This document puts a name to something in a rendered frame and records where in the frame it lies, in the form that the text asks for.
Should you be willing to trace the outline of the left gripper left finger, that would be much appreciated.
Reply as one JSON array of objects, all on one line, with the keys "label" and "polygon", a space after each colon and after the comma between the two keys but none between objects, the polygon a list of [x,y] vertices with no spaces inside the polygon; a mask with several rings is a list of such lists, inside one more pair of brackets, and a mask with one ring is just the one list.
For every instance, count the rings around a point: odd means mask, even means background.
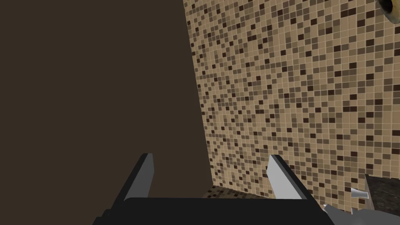
[{"label": "left gripper left finger", "polygon": [[153,154],[142,154],[118,193],[113,206],[122,204],[128,198],[147,198],[153,176]]}]

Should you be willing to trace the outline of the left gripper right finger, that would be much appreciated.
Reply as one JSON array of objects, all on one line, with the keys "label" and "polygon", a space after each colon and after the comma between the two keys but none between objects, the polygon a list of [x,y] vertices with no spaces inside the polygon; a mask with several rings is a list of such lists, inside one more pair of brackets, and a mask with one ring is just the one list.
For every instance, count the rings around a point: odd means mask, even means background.
[{"label": "left gripper right finger", "polygon": [[268,160],[267,176],[277,199],[316,200],[280,155],[271,154]]}]

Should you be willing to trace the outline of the dark brown door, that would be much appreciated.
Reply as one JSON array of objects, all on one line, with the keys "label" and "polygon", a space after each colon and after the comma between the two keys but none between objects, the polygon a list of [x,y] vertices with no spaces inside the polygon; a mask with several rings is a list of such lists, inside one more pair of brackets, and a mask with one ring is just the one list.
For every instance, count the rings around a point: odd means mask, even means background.
[{"label": "dark brown door", "polygon": [[145,152],[212,186],[183,0],[0,0],[0,225],[92,225]]}]

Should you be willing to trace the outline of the brown round wall fixture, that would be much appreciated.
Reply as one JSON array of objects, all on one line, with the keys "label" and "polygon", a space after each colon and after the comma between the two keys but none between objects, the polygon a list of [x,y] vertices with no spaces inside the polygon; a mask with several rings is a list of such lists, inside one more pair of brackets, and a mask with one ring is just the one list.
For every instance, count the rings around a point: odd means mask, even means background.
[{"label": "brown round wall fixture", "polygon": [[377,3],[388,21],[400,23],[400,0],[377,0]]}]

